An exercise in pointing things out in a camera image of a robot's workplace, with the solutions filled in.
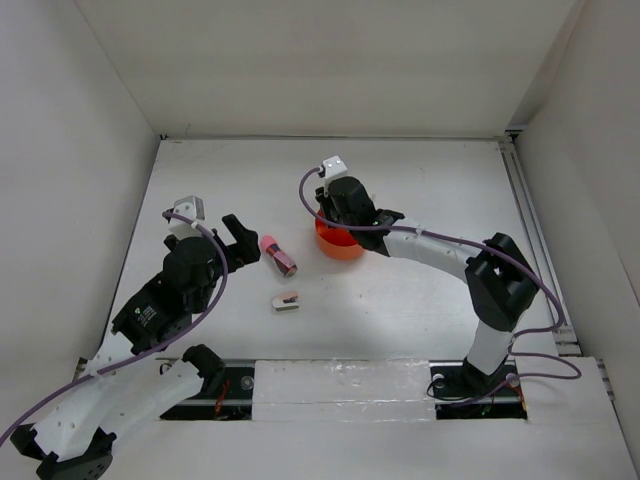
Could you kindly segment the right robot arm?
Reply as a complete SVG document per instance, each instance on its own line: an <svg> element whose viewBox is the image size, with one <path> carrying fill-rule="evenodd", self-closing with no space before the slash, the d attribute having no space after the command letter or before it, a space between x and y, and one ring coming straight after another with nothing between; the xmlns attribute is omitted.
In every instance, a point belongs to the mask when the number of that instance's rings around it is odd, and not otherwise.
<svg viewBox="0 0 640 480"><path fill-rule="evenodd" d="M539 287L513 239L496 233L483 244L456 243L427 236L404 214L378 209L364 185L347 174L322 174L315 199L328 226L347 229L363 249L445 272L468 288L478 326L470 350L447 377L449 395L473 397L498 384L516 327Z"/></svg>

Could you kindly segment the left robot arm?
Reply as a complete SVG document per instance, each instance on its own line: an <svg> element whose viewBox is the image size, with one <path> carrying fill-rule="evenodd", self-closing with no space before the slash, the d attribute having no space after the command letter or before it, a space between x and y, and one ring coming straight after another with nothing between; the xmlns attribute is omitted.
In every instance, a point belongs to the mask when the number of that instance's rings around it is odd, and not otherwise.
<svg viewBox="0 0 640 480"><path fill-rule="evenodd" d="M187 335L221 299L228 277L259 261L258 235L235 215L227 245L199 219L164 214L171 233L159 273L114 317L83 376L43 399L59 404L36 423L22 416L1 437L38 461L40 479L98 479L127 435L191 397L225 394L225 362L204 344L186 349L154 384L125 396L147 362Z"/></svg>

